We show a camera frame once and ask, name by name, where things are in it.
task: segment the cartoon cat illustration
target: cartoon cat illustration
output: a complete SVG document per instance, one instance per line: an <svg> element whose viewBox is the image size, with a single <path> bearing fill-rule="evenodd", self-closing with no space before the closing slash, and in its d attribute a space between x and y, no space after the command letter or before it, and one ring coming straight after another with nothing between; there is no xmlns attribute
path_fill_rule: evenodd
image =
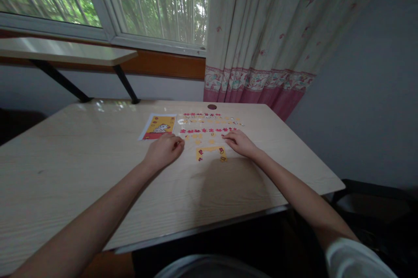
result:
<svg viewBox="0 0 418 278"><path fill-rule="evenodd" d="M166 129L170 129L170 126L167 126L166 124L161 124L158 128L155 128L153 133L163 133Z"/></svg>

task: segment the curtain fold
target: curtain fold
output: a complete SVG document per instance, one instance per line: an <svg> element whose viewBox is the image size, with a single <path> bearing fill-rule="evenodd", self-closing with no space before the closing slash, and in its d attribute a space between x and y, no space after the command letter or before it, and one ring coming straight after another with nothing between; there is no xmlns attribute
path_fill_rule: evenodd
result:
<svg viewBox="0 0 418 278"><path fill-rule="evenodd" d="M283 120L369 0L211 0L204 101L265 103Z"/></svg>

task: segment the forearm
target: forearm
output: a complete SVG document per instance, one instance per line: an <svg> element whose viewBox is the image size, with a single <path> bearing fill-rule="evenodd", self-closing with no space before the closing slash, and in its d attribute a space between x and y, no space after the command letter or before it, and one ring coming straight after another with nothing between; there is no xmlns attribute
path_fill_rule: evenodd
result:
<svg viewBox="0 0 418 278"><path fill-rule="evenodd" d="M292 207L313 228L324 249L337 237L358 241L341 216L298 177L261 150L256 153L253 161L269 176Z"/></svg>
<svg viewBox="0 0 418 278"><path fill-rule="evenodd" d="M32 255L12 277L75 277L100 252L155 171L139 164Z"/></svg>

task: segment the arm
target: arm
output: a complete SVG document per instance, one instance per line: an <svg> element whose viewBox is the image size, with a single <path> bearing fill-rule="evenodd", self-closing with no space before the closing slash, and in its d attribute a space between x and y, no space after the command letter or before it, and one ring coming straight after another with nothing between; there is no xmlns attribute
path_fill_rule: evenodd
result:
<svg viewBox="0 0 418 278"><path fill-rule="evenodd" d="M172 163L184 141L164 134L144 160L21 265L15 277L76 277L100 252L153 175Z"/></svg>
<svg viewBox="0 0 418 278"><path fill-rule="evenodd" d="M359 242L341 216L321 196L257 148L241 130L231 131L223 138L235 152L253 160L266 173L287 201L313 228L324 251L340 237Z"/></svg>

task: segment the window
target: window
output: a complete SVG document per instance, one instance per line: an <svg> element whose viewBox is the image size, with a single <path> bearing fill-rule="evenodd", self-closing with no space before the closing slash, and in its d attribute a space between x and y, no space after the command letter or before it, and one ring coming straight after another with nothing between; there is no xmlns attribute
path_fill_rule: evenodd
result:
<svg viewBox="0 0 418 278"><path fill-rule="evenodd" d="M209 0L0 0L0 26L205 56Z"/></svg>

